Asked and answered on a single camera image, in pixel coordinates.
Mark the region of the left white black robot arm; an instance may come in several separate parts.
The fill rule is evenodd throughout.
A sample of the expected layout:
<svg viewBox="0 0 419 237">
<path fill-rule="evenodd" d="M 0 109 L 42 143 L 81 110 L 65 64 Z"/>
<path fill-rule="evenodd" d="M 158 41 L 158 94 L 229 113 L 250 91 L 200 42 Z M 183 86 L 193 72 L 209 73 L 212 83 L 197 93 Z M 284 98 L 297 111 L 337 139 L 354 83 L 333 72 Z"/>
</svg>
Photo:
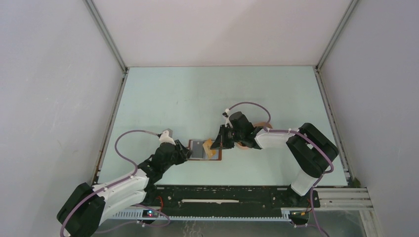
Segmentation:
<svg viewBox="0 0 419 237">
<path fill-rule="evenodd" d="M 114 214 L 135 204 L 152 205 L 155 183 L 172 166 L 186 162 L 192 152 L 179 140 L 163 142 L 132 172 L 108 183 L 79 184 L 57 213 L 60 236 L 90 237 Z"/>
</svg>

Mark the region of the pink oval tray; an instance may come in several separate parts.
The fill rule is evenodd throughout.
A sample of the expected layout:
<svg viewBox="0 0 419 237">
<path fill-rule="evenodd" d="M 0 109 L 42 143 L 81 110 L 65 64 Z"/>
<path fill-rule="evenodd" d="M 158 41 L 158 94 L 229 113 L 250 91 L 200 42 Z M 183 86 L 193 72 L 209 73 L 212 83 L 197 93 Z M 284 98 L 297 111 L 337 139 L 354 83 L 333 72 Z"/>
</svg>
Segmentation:
<svg viewBox="0 0 419 237">
<path fill-rule="evenodd" d="M 257 123 L 253 123 L 252 124 L 255 128 L 255 133 L 259 133 L 260 131 L 264 130 L 264 126 L 266 126 L 269 129 L 272 129 L 272 125 L 270 123 L 266 123 L 266 122 L 257 122 Z M 241 142 L 236 142 L 235 143 L 236 147 L 241 149 L 241 150 L 249 150 L 250 148 L 245 146 L 243 143 Z"/>
</svg>

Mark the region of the brown leather card holder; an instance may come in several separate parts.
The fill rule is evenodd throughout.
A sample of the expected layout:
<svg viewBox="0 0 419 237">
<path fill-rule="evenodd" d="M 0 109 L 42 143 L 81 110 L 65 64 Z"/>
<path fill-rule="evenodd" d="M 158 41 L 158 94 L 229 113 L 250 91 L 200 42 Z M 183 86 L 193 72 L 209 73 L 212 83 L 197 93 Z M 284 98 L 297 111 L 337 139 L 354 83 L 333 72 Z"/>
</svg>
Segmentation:
<svg viewBox="0 0 419 237">
<path fill-rule="evenodd" d="M 189 160 L 193 161 L 221 161 L 221 150 L 210 150 L 214 140 L 189 140 L 188 148 L 192 152 Z"/>
</svg>

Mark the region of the gold VIP card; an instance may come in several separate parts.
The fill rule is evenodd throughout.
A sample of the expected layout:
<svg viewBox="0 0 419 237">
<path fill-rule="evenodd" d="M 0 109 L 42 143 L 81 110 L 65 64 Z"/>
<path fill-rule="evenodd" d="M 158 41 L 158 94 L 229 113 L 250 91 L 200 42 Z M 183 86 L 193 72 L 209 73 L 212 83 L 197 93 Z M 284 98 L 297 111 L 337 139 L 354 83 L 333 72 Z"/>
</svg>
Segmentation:
<svg viewBox="0 0 419 237">
<path fill-rule="evenodd" d="M 217 154 L 217 150 L 213 150 L 211 148 L 212 145 L 213 145 L 213 141 L 211 139 L 207 139 L 203 143 L 203 149 L 204 149 L 204 152 L 205 152 L 206 156 L 208 157 L 208 159 L 211 159 L 212 157 L 214 157 Z"/>
</svg>

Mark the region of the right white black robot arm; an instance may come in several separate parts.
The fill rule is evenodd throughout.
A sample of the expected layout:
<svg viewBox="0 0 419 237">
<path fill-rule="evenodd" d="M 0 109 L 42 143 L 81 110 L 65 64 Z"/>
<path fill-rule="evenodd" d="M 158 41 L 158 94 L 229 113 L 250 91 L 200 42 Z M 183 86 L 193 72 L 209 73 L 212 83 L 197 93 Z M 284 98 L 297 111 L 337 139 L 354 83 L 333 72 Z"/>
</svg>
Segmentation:
<svg viewBox="0 0 419 237">
<path fill-rule="evenodd" d="M 305 203 L 310 189 L 324 174 L 333 172 L 333 161 L 339 155 L 338 148 L 313 124 L 304 123 L 296 130 L 275 130 L 266 125 L 252 124 L 242 112 L 223 115 L 226 122 L 219 127 L 211 150 L 232 149 L 235 145 L 258 150 L 282 145 L 288 147 L 300 166 L 287 193 L 291 205 L 301 206 Z"/>
</svg>

